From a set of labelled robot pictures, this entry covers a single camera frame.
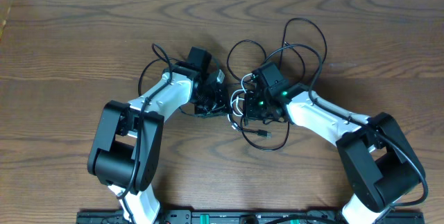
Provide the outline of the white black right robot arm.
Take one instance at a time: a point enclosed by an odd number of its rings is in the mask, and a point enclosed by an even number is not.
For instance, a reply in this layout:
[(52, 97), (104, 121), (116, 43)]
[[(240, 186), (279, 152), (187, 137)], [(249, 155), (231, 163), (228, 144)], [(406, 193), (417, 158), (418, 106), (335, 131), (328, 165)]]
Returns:
[(377, 223), (399, 199), (425, 183), (425, 170), (397, 121), (385, 112), (356, 114), (321, 98), (310, 86), (290, 85), (277, 65), (250, 75), (244, 121), (286, 122), (306, 128), (338, 150), (353, 195), (342, 208), (346, 223)]

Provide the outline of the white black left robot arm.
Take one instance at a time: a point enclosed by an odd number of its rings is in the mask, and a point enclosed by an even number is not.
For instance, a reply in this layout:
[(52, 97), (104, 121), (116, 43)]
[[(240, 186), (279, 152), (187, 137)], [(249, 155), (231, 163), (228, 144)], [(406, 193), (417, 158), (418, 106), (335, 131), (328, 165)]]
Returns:
[(194, 46), (187, 59), (180, 61), (156, 44), (152, 49), (167, 65), (160, 81), (127, 103), (105, 104), (87, 162), (88, 172), (115, 194), (129, 223), (154, 223), (159, 214), (160, 202), (151, 183), (164, 122), (188, 103), (194, 104), (197, 118), (229, 112), (224, 73), (208, 71), (214, 61), (211, 53)]

